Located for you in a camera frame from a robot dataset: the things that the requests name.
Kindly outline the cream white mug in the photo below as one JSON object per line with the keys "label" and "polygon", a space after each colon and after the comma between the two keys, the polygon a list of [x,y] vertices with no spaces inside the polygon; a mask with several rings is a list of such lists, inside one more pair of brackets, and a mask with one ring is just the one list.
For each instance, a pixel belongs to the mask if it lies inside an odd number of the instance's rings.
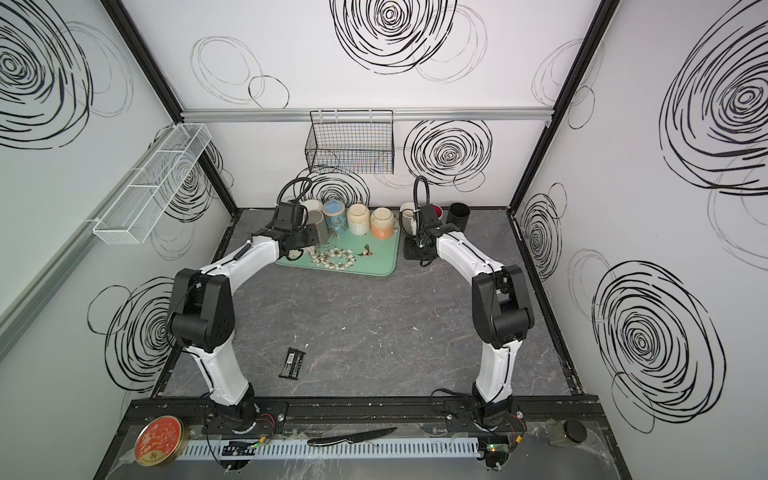
{"label": "cream white mug", "polygon": [[432,207],[433,207],[433,209],[435,211],[436,217],[439,220],[442,220],[443,219],[443,215],[444,215],[443,209],[439,205],[436,205],[436,204],[433,204]]}

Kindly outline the black mug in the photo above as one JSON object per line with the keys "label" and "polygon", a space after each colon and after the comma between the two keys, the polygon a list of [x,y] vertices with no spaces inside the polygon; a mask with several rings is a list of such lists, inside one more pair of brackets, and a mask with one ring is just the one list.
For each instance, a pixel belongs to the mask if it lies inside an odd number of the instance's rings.
{"label": "black mug", "polygon": [[468,205],[461,202],[454,202],[448,208],[446,222],[454,225],[459,231],[465,232],[471,209]]}

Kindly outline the green floral tray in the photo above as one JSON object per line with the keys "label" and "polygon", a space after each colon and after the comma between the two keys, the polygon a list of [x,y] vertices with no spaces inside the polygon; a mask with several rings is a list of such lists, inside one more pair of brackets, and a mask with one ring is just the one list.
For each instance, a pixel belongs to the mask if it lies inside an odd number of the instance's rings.
{"label": "green floral tray", "polygon": [[354,235],[345,231],[331,235],[324,244],[308,247],[298,258],[291,254],[276,264],[330,273],[388,276],[395,270],[400,240],[399,215],[395,213],[394,218],[393,234],[387,239],[379,239],[371,232]]}

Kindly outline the grey brown mug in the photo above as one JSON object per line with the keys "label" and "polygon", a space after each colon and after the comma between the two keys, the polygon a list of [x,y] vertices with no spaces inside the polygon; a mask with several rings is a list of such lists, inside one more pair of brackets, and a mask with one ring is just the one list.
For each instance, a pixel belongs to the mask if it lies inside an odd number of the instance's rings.
{"label": "grey brown mug", "polygon": [[314,227],[317,234],[318,245],[325,245],[329,240],[329,232],[323,212],[319,210],[309,211],[307,224]]}

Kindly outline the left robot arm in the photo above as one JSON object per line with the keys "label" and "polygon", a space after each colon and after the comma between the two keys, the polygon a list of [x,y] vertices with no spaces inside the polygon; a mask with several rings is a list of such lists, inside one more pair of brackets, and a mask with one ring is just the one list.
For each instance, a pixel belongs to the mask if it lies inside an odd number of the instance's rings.
{"label": "left robot arm", "polygon": [[278,194],[271,221],[243,246],[210,265],[182,269],[174,278],[168,330],[202,372],[214,411],[236,433],[252,430],[259,410],[233,348],[233,294],[264,267],[319,244],[317,228],[300,203],[312,185],[308,177],[289,181]]}

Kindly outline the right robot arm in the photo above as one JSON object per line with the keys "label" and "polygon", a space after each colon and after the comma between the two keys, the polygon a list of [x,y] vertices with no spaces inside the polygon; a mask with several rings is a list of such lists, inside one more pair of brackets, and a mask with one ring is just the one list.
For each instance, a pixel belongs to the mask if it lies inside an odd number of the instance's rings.
{"label": "right robot arm", "polygon": [[525,274],[519,266],[504,265],[483,253],[458,226],[443,222],[422,175],[414,180],[413,203],[414,231],[404,233],[404,256],[422,267],[442,259],[471,287],[472,323],[482,341],[480,370],[470,395],[471,418],[488,429],[513,407],[514,365],[535,325]]}

